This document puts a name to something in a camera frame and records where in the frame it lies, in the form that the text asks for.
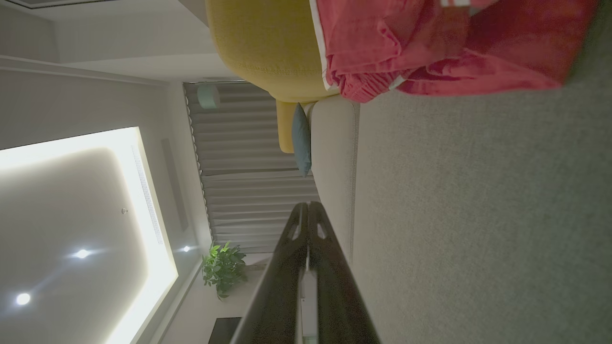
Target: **gray curtain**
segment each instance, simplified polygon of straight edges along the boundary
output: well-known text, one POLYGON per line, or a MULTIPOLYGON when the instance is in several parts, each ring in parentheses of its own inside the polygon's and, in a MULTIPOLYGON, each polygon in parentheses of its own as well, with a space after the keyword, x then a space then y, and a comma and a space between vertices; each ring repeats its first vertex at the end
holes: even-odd
POLYGON ((213 240, 245 253, 273 252, 296 203, 319 201, 278 146, 275 100, 248 83, 216 84, 221 105, 202 109, 184 84, 213 240))

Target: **air vent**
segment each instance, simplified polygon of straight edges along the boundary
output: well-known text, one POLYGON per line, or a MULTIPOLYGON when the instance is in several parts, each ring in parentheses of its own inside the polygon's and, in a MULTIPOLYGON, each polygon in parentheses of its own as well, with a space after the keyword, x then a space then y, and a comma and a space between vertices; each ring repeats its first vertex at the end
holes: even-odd
POLYGON ((90 4, 92 2, 107 2, 107 1, 118 1, 118 0, 5 0, 11 4, 19 5, 27 9, 45 9, 47 7, 58 7, 58 6, 70 6, 70 5, 81 5, 90 4))

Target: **potted plant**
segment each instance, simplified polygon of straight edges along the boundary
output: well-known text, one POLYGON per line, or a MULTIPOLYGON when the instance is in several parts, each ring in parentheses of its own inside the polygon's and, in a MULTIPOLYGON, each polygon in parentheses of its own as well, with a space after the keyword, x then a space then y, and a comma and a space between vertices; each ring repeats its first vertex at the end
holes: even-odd
POLYGON ((204 283, 215 285, 217 297, 221 300, 228 297, 227 292, 241 281, 246 281, 245 256, 240 246, 230 247, 228 241, 222 249, 213 245, 208 256, 202 255, 202 276, 204 283))

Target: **throw pillow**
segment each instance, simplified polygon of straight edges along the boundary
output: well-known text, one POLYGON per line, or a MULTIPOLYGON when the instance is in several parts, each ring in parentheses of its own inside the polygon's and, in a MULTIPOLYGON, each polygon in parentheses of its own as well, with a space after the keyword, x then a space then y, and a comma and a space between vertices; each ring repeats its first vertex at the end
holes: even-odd
POLYGON ((291 140, 293 141, 293 154, 297 168, 306 177, 310 171, 312 160, 310 158, 310 126, 302 105, 297 104, 293 113, 291 124, 291 140))

